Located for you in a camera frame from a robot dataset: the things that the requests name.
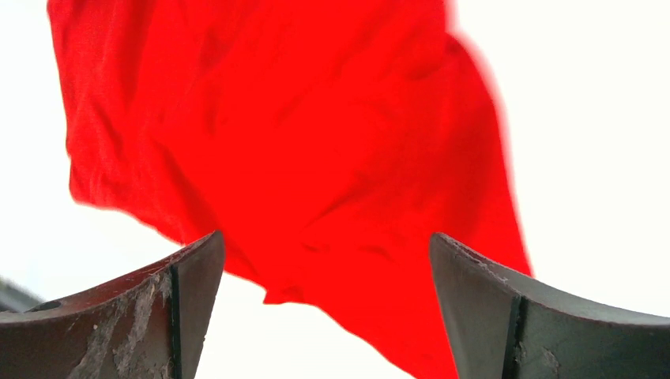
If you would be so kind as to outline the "red t shirt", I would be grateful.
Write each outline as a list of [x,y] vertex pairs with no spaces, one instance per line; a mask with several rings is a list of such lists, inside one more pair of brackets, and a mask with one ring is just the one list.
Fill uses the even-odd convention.
[[495,104],[442,1],[50,1],[70,192],[179,242],[222,231],[265,302],[317,306],[416,378],[456,369],[446,233],[529,273]]

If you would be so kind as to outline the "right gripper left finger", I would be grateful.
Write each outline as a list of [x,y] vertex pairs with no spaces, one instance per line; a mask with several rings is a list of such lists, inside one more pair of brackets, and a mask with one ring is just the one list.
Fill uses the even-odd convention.
[[192,378],[220,286],[219,231],[86,291],[1,315],[1,375]]

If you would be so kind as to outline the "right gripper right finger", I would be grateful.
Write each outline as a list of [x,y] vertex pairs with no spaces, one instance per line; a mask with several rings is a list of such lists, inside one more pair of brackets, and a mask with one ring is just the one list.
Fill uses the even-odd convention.
[[430,260],[461,378],[669,375],[666,317],[558,290],[440,233]]

